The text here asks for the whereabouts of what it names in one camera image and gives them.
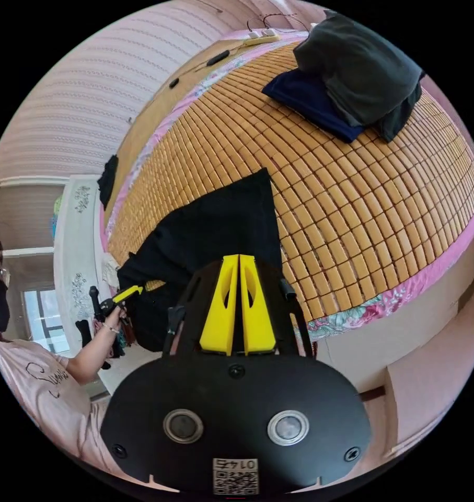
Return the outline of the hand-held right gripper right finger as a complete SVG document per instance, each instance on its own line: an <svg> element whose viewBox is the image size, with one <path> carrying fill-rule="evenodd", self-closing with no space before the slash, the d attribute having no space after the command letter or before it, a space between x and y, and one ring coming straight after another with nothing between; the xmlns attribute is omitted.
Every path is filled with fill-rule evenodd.
<svg viewBox="0 0 474 502"><path fill-rule="evenodd" d="M275 335L255 258L239 255L241 315L246 355L274 352Z"/></svg>

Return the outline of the person's left hand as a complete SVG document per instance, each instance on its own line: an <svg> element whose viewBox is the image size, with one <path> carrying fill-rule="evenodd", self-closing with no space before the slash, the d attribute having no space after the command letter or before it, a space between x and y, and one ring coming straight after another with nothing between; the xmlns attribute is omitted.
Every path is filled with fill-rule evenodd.
<svg viewBox="0 0 474 502"><path fill-rule="evenodd" d="M106 317L102 326L107 331L117 335L121 331L121 324L124 318L126 318L126 309L120 305L116 305L111 313Z"/></svg>

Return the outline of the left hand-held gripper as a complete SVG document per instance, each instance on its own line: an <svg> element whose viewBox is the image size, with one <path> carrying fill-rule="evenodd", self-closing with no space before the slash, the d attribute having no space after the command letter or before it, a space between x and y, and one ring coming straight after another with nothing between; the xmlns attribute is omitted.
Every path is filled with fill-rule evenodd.
<svg viewBox="0 0 474 502"><path fill-rule="evenodd" d="M117 306L122 310L125 309L125 301L136 294L141 295L143 290L143 286L133 285L128 288L119 290L112 298L101 302L99 305L100 314L98 314L98 322L104 324L107 317Z"/></svg>

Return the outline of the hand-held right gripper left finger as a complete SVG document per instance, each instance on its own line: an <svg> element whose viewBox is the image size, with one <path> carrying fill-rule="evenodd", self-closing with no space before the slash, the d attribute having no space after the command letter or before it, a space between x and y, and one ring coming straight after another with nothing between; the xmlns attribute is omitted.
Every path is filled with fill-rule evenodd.
<svg viewBox="0 0 474 502"><path fill-rule="evenodd" d="M200 337L203 351L230 355L236 317L239 255L223 257Z"/></svg>

